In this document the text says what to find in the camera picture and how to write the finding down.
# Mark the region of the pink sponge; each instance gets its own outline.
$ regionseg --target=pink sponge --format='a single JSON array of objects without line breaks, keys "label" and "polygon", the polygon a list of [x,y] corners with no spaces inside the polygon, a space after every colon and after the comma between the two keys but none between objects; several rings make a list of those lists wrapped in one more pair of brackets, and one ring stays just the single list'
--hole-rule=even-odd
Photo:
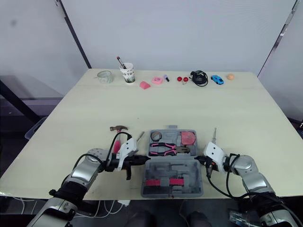
[{"label": "pink sponge", "polygon": [[193,145],[196,140],[196,136],[191,131],[181,132],[181,143],[183,145]]},{"label": "pink sponge", "polygon": [[150,85],[148,83],[146,83],[145,81],[142,81],[140,83],[140,87],[142,87],[145,90],[145,89],[148,89],[150,87]]}]

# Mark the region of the pink-handled tool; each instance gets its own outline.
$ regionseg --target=pink-handled tool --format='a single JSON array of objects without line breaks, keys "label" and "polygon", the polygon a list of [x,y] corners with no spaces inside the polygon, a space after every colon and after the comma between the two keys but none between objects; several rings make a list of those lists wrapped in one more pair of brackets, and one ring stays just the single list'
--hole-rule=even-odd
[{"label": "pink-handled tool", "polygon": [[[109,127],[109,129],[110,129],[111,131],[117,130],[117,133],[121,132],[122,129],[128,130],[127,127],[122,126],[122,125],[117,125],[117,126],[115,126],[115,127]],[[115,143],[114,143],[114,147],[113,147],[113,153],[114,153],[114,154],[118,153],[118,151],[119,151],[119,149],[120,149],[120,147],[121,147],[120,136],[121,136],[121,134],[119,134],[119,135],[117,136],[116,141],[115,141]]]},{"label": "pink-handled tool", "polygon": [[150,151],[149,155],[150,156],[167,156],[167,155],[177,155],[177,153],[189,153],[190,149],[189,148],[185,148],[185,147],[177,147],[175,144],[173,143],[152,143],[151,147],[166,147],[166,148],[170,148],[170,150],[164,151],[164,152],[154,152],[154,151]]}]

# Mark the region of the paper cup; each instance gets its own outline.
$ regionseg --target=paper cup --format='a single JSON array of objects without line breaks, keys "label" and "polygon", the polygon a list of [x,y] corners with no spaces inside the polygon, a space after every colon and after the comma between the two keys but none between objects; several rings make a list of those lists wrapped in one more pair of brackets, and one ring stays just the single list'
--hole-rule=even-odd
[{"label": "paper cup", "polygon": [[119,65],[119,69],[122,72],[122,76],[126,83],[134,83],[134,65],[132,63],[124,63],[126,69],[123,69],[122,65]]}]

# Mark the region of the white cable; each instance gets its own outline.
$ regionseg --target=white cable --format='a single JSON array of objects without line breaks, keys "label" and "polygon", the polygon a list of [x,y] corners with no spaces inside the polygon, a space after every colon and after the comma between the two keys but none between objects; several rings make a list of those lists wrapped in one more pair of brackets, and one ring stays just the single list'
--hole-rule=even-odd
[{"label": "white cable", "polygon": [[112,211],[115,201],[113,201],[112,206],[111,206],[109,212],[108,212],[105,216],[97,217],[96,215],[98,214],[98,211],[99,211],[100,202],[101,202],[101,201],[99,201],[98,208],[97,208],[97,211],[96,211],[96,213],[95,213],[94,216],[90,217],[90,216],[87,216],[87,215],[83,215],[83,214],[77,213],[77,214],[79,214],[80,216],[75,216],[74,218],[105,218],[105,217],[107,217],[107,216],[110,214],[110,212]]},{"label": "white cable", "polygon": [[33,201],[35,201],[35,200],[23,200],[22,198],[16,198],[16,197],[13,197],[14,199],[16,199],[16,200],[19,200],[19,201],[24,201],[24,202],[33,202]]},{"label": "white cable", "polygon": [[185,200],[183,200],[182,203],[181,203],[181,206],[180,206],[180,209],[179,209],[179,215],[185,220],[186,226],[189,227],[189,223],[188,223],[186,217],[183,214],[181,214],[181,210],[182,210],[182,206],[183,206],[184,202],[185,202]]},{"label": "white cable", "polygon": [[110,213],[110,214],[116,214],[116,213],[118,213],[118,212],[122,209],[122,207],[123,207],[123,204],[121,204],[121,207],[120,207],[117,211],[115,211],[115,212],[109,212],[109,211],[107,210],[107,208],[106,208],[106,204],[105,204],[105,201],[104,201],[104,208],[105,208],[105,210],[106,210],[108,213]]},{"label": "white cable", "polygon": [[22,205],[23,205],[23,208],[22,208],[22,211],[21,211],[21,214],[23,214],[23,213],[24,213],[24,210],[25,210],[25,203],[24,203],[23,200],[20,200],[20,201],[22,202]]},{"label": "white cable", "polygon": [[36,207],[36,205],[37,205],[37,202],[38,202],[38,201],[35,202],[34,207],[33,207],[32,211],[30,212],[30,214],[33,214],[33,213],[34,213],[34,209],[35,209],[35,207]]}]

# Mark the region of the black cable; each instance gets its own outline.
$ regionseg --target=black cable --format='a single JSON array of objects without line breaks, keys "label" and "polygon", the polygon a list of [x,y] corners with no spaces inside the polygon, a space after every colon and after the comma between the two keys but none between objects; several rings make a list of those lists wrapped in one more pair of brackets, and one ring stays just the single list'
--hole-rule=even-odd
[{"label": "black cable", "polygon": [[100,166],[101,166],[102,168],[99,169],[99,173],[101,173],[101,172],[104,170],[104,168],[103,168],[103,162],[102,162],[97,156],[91,155],[91,154],[83,154],[83,155],[81,155],[81,156],[78,158],[77,162],[75,163],[74,168],[77,167],[77,165],[78,165],[78,163],[80,162],[81,158],[83,158],[84,156],[93,157],[94,159],[96,159],[96,160],[100,163]]},{"label": "black cable", "polygon": [[232,161],[232,163],[230,164],[228,171],[227,171],[227,176],[226,176],[226,190],[228,192],[228,194],[233,198],[234,196],[231,194],[231,191],[229,190],[229,186],[228,186],[228,180],[229,180],[229,174],[232,170],[232,166],[235,163],[235,161],[240,157],[240,155],[236,155],[236,157],[234,158],[234,160]]},{"label": "black cable", "polygon": [[207,176],[207,179],[208,179],[210,185],[213,186],[213,188],[215,188],[219,193],[221,193],[221,194],[223,194],[223,195],[225,195],[225,196],[227,196],[227,197],[229,197],[229,198],[232,199],[232,197],[231,197],[229,194],[226,194],[225,192],[221,191],[219,188],[217,188],[217,187],[213,184],[213,182],[210,180],[209,175],[206,175],[206,176]]},{"label": "black cable", "polygon": [[208,84],[208,77],[207,74],[201,70],[197,70],[197,71],[192,71],[190,73],[190,75],[192,76],[193,82],[199,86],[199,87],[205,87]]},{"label": "black cable", "polygon": [[118,133],[115,135],[115,137],[114,137],[114,139],[113,139],[113,141],[112,141],[112,144],[110,145],[110,148],[109,148],[109,150],[108,150],[108,154],[107,154],[105,163],[103,163],[103,168],[104,168],[105,170],[106,170],[106,166],[107,166],[107,163],[108,163],[108,159],[109,159],[110,152],[111,152],[111,150],[112,150],[112,148],[113,148],[113,145],[114,145],[114,143],[115,143],[115,140],[116,140],[117,136],[120,135],[120,134],[125,134],[125,135],[127,135],[127,140],[129,140],[129,139],[132,137],[130,134],[128,134],[128,133],[125,132],[125,131],[118,132]]}]

